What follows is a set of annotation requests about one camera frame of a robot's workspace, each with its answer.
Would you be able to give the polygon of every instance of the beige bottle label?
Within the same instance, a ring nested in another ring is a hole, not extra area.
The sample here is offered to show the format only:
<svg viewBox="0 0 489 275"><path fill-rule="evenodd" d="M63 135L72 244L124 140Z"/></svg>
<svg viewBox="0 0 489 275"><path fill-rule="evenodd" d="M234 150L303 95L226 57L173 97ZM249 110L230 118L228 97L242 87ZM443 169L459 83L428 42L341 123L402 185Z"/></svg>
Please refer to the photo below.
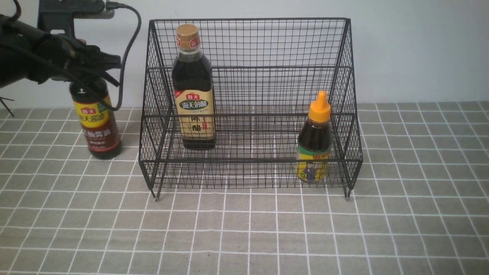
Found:
<svg viewBox="0 0 489 275"><path fill-rule="evenodd" d="M212 90L203 92L198 90L175 91L175 101L179 115L192 115L180 117L180 129L185 139L213 139L216 133L214 120L214 101Z"/></svg>

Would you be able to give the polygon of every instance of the black cable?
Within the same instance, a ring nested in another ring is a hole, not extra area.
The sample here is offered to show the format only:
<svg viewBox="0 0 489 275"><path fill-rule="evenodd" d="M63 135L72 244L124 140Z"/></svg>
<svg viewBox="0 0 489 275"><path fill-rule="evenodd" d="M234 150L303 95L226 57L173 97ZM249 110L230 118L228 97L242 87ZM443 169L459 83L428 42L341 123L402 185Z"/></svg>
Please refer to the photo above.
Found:
<svg viewBox="0 0 489 275"><path fill-rule="evenodd" d="M15 4L15 14L9 19L7 19L4 25L11 25L13 22L17 21L21 17L22 9L21 9L21 5L19 4L19 1L14 0L14 4Z"/></svg>
<svg viewBox="0 0 489 275"><path fill-rule="evenodd" d="M113 110L113 111L117 111L117 110L119 110L119 108L121 108L121 105L122 105L122 88L124 87L124 71L126 69L127 56L129 55L129 50L133 46L133 43L136 40L136 37L139 33L139 30L141 29L141 15L139 14L139 12L135 8L133 8L129 5L121 4L121 3L117 3L117 2L107 1L105 8L107 10L113 10L113 9L118 9L118 8L129 9L129 10L133 11L137 16L136 31L134 32L133 36L129 40L129 43L127 44L127 47L126 47L126 51L124 52L124 55L122 57L121 72L120 72L120 76L119 76L119 85L120 85L119 86L119 99L117 101L116 107Z"/></svg>

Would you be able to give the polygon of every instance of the white wall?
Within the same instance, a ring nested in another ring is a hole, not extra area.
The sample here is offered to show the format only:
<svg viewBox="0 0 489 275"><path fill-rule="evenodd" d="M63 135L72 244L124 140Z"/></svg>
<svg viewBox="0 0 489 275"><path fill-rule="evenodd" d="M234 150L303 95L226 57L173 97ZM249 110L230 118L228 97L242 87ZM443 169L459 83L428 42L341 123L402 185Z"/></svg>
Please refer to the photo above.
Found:
<svg viewBox="0 0 489 275"><path fill-rule="evenodd" d="M142 104L148 20L170 18L349 17L359 102L489 100L488 0L119 1L136 8L143 19L126 68L126 107ZM35 25L38 1L20 3L21 20ZM11 0L0 0L0 6L1 13L13 14ZM111 20L76 20L75 34L122 55L135 24L134 14L117 10ZM118 72L111 74L118 77ZM10 105L17 108L71 107L67 87L22 80L0 95L15 99ZM115 102L117 89L110 91Z"/></svg>

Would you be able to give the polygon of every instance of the wire mesh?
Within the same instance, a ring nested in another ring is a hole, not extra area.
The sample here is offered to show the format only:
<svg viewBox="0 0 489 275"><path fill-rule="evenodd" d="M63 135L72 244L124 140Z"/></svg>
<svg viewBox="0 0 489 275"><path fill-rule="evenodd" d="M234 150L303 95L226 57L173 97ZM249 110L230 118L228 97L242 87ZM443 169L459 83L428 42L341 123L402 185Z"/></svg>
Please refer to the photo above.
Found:
<svg viewBox="0 0 489 275"><path fill-rule="evenodd" d="M173 97L175 29L200 29L212 64L216 146L183 146ZM296 176L297 136L329 92L333 149L320 183ZM139 163L148 188L345 187L363 161L349 19L150 21Z"/></svg>

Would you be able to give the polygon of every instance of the gold bottle cap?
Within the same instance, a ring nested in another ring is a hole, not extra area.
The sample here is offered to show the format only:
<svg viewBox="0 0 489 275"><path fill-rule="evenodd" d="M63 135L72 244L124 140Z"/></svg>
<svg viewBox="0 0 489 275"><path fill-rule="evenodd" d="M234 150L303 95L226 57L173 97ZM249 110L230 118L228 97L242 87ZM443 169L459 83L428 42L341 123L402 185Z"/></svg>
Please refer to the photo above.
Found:
<svg viewBox="0 0 489 275"><path fill-rule="evenodd" d="M191 24L178 26L177 46L182 49L194 49L200 46L199 29Z"/></svg>

